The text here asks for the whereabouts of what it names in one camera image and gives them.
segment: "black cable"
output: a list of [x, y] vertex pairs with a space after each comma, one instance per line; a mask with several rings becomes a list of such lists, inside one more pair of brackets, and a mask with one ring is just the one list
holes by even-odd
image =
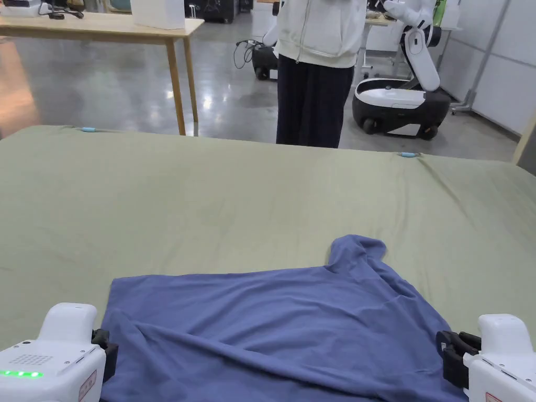
[[80, 11], [71, 11], [68, 7], [56, 7], [54, 5], [54, 2], [50, 4], [50, 12], [41, 13], [41, 8], [43, 7], [44, 0], [41, 0], [41, 5], [39, 6], [38, 14], [40, 16], [49, 16], [52, 18], [52, 16], [60, 16], [62, 14], [70, 14], [72, 16], [75, 16], [76, 18], [82, 19], [84, 17], [84, 14]]
[[[247, 43], [247, 46], [246, 49], [245, 49], [245, 52], [244, 52], [244, 64], [242, 64], [240, 67], [238, 67], [238, 65], [236, 64], [236, 51], [238, 50], [238, 48], [240, 47], [241, 44], [243, 43]], [[235, 63], [235, 67], [239, 70], [243, 69], [244, 66], [246, 64], [248, 64], [251, 59], [253, 58], [253, 50], [255, 48], [263, 48], [263, 47], [266, 47], [262, 42], [259, 42], [259, 41], [256, 41], [254, 39], [248, 39], [248, 40], [243, 40], [243, 41], [240, 41], [240, 42], [237, 42], [236, 43], [236, 48], [235, 48], [235, 51], [233, 52], [233, 61]]]

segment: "polished floor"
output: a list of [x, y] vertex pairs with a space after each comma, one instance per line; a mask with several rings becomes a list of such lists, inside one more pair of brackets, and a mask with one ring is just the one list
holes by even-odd
[[[275, 142], [277, 83], [259, 81], [250, 64], [238, 70], [233, 62], [235, 43], [264, 29], [261, 17], [254, 11], [230, 25], [207, 23], [192, 38], [198, 124], [192, 118], [183, 46], [177, 43], [188, 135]], [[35, 124], [177, 135], [165, 48], [0, 38], [0, 134]], [[516, 142], [495, 125], [463, 114], [449, 115], [431, 142], [368, 136], [353, 121], [349, 97], [340, 147], [508, 161]]]

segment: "person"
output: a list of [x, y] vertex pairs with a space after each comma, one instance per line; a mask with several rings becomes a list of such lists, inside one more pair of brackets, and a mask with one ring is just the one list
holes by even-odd
[[286, 0], [278, 15], [277, 143], [337, 148], [366, 0]]

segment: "wooden table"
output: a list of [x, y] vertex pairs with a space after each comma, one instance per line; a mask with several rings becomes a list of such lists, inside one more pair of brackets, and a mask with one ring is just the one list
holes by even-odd
[[201, 19], [187, 19], [184, 29], [157, 29], [135, 25], [131, 15], [122, 14], [88, 12], [84, 14], [82, 20], [71, 16], [67, 16], [64, 20], [52, 20], [45, 16], [36, 18], [0, 17], [0, 36], [165, 45], [175, 98], [178, 130], [181, 136], [184, 136], [186, 135], [186, 129], [182, 110], [181, 88], [178, 81], [175, 41], [177, 39], [184, 40], [193, 121], [198, 122], [190, 36], [203, 22]]

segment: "white box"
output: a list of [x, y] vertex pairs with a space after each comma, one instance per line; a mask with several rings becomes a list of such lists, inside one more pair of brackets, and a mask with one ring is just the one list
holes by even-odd
[[134, 23], [162, 29], [184, 28], [184, 0], [131, 0]]

